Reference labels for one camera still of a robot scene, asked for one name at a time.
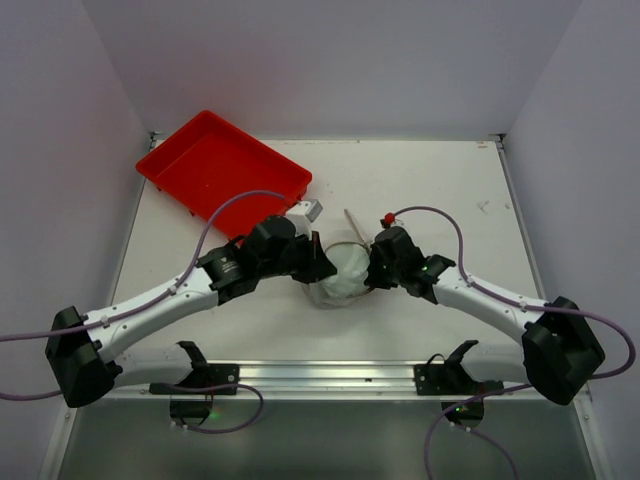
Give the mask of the pale green bra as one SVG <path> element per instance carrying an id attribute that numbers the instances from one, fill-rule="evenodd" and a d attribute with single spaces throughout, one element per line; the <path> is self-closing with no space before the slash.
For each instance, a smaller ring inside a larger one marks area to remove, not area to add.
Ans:
<path id="1" fill-rule="evenodd" d="M 330 297 L 351 298 L 364 294 L 365 281 L 370 264 L 369 253 L 358 243 L 338 243 L 327 249 L 329 260 L 337 268 L 337 274 L 321 281 Z"/>

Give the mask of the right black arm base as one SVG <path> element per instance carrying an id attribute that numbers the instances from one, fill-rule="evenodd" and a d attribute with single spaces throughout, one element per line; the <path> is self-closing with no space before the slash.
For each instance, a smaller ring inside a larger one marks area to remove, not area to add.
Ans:
<path id="1" fill-rule="evenodd" d="M 467 340 L 458 346 L 448 357 L 440 353 L 433 354 L 425 363 L 413 366 L 413 381 L 418 396 L 475 396 L 497 391 L 504 387 L 502 381 L 473 380 L 462 368 L 464 356 L 476 345 L 477 340 Z M 445 415 L 456 425 L 475 428 L 484 418 L 485 408 L 482 400 L 472 402 Z"/>

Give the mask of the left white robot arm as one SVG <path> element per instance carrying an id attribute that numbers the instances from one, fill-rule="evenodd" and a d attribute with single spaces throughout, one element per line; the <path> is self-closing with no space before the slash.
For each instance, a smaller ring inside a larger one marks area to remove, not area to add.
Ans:
<path id="1" fill-rule="evenodd" d="M 262 280 L 313 284 L 336 272 L 318 232 L 301 233 L 289 218 L 271 216 L 134 298 L 86 314 L 75 307 L 59 311 L 45 356 L 65 403 L 84 407 L 115 388 L 126 373 L 123 354 L 153 333 L 249 294 Z"/>

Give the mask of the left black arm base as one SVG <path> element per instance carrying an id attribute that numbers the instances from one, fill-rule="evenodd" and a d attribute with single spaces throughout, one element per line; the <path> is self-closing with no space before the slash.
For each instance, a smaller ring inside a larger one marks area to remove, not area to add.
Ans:
<path id="1" fill-rule="evenodd" d="M 178 383 L 155 382 L 149 386 L 152 395 L 187 395 L 187 389 L 203 389 L 235 384 L 240 379 L 240 366 L 236 363 L 209 363 L 192 341 L 180 341 L 178 346 L 188 357 L 188 374 Z M 215 395 L 232 396 L 236 387 L 225 387 L 216 392 L 200 392 L 200 400 L 170 400 L 169 416 L 180 427 L 201 427 L 213 412 Z"/>

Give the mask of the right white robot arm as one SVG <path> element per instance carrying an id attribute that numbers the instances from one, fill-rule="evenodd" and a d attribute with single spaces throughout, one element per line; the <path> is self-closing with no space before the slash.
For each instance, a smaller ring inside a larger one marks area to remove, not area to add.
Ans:
<path id="1" fill-rule="evenodd" d="M 604 350 L 572 301 L 529 298 L 465 276 L 459 264 L 425 256 L 409 233 L 392 226 L 371 246 L 367 286 L 400 287 L 410 296 L 463 312 L 498 330 L 508 345 L 467 340 L 430 377 L 449 394 L 504 383 L 531 385 L 546 399 L 569 404 L 605 360 Z"/>

